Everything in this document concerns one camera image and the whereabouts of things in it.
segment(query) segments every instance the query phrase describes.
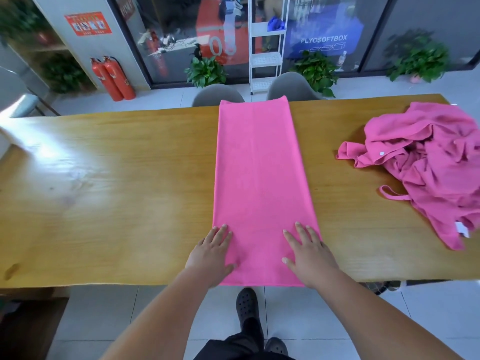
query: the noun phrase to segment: red fire extinguisher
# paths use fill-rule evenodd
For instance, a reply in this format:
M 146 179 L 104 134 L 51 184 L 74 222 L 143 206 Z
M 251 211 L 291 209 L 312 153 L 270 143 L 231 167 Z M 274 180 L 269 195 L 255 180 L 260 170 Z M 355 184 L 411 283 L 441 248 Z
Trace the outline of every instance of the red fire extinguisher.
M 123 100 L 123 95 L 118 89 L 117 85 L 107 72 L 105 66 L 98 59 L 90 58 L 92 60 L 92 70 L 95 76 L 98 77 L 100 82 L 105 86 L 106 91 L 110 95 L 113 101 L 118 102 Z
M 147 41 L 146 41 L 148 50 L 150 50 L 151 53 L 155 53 L 152 56 L 153 58 L 155 58 L 155 62 L 158 67 L 158 70 L 160 71 L 160 74 L 162 76 L 167 77 L 169 75 L 169 70 L 165 63 L 165 60 L 161 53 L 156 53 L 160 47 L 159 37 L 157 36 L 157 33 L 155 33 L 154 30 L 148 30 L 148 31 L 150 32 L 150 36 L 147 38 Z
M 118 60 L 112 56 L 105 56 L 103 57 L 103 65 L 113 78 L 123 97 L 125 97 L 125 100 L 133 100 L 136 97 L 135 91 L 128 82 L 127 77 L 125 77 L 125 73 L 123 73 L 123 69 Z

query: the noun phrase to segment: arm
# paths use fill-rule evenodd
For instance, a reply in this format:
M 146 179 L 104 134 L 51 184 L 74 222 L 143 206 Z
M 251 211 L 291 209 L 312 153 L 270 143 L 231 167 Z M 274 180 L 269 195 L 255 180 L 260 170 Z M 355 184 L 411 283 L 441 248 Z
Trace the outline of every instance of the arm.
M 185 269 L 140 313 L 101 360 L 182 360 L 188 334 L 211 287 L 232 272 L 225 254 L 232 232 L 214 227 L 190 253 Z
M 296 262 L 282 261 L 328 304 L 362 360 L 461 359 L 411 318 L 342 272 L 311 227 L 306 226 L 309 234 L 300 223 L 296 229 L 301 244 L 284 230 Z M 375 318 L 384 321 L 373 321 Z

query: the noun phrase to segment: folded pink cloth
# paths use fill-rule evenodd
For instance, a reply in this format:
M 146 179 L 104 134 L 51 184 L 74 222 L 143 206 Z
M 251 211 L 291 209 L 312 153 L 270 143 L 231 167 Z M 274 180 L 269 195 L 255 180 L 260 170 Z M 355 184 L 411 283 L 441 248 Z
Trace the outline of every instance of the folded pink cloth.
M 222 101 L 213 224 L 233 231 L 226 263 L 238 265 L 222 284 L 302 286 L 281 261 L 294 259 L 283 230 L 298 240 L 296 221 L 318 232 L 287 98 Z
M 355 167 L 383 165 L 403 182 L 405 196 L 380 192 L 392 200 L 410 200 L 430 220 L 451 249 L 465 246 L 457 231 L 480 226 L 480 131 L 456 106 L 412 102 L 404 114 L 384 114 L 365 125 L 365 144 L 344 142 L 338 159 Z

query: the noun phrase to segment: gray chair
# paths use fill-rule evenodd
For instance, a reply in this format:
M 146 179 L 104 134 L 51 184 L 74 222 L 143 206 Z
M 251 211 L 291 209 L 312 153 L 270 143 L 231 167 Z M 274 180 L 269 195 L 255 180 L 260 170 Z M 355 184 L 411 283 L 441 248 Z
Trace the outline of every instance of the gray chair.
M 315 92 L 307 80 L 297 72 L 286 72 L 275 78 L 267 92 L 267 100 L 276 100 L 286 96 L 288 101 L 321 100 L 322 95 Z
M 33 110 L 45 116 L 38 104 L 42 103 L 56 116 L 60 116 L 49 104 L 37 96 L 22 81 L 20 76 L 11 70 L 0 66 L 0 114 L 9 118 L 27 117 Z
M 220 101 L 229 102 L 245 102 L 242 95 L 233 87 L 225 84 L 211 84 L 202 88 L 195 96 L 191 107 L 197 108 L 201 106 L 219 106 Z

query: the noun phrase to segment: strap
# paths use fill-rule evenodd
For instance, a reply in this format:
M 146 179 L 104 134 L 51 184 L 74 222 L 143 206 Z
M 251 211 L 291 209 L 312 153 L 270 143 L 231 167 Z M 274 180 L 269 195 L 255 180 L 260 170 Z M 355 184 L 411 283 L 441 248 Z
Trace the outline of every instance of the strap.
M 390 192 L 394 193 L 395 195 L 385 192 L 385 188 L 388 188 Z M 411 200 L 410 194 L 398 194 L 387 185 L 381 186 L 380 188 L 378 188 L 378 190 L 385 198 L 388 198 L 389 200 L 393 200 L 393 201 L 410 201 Z

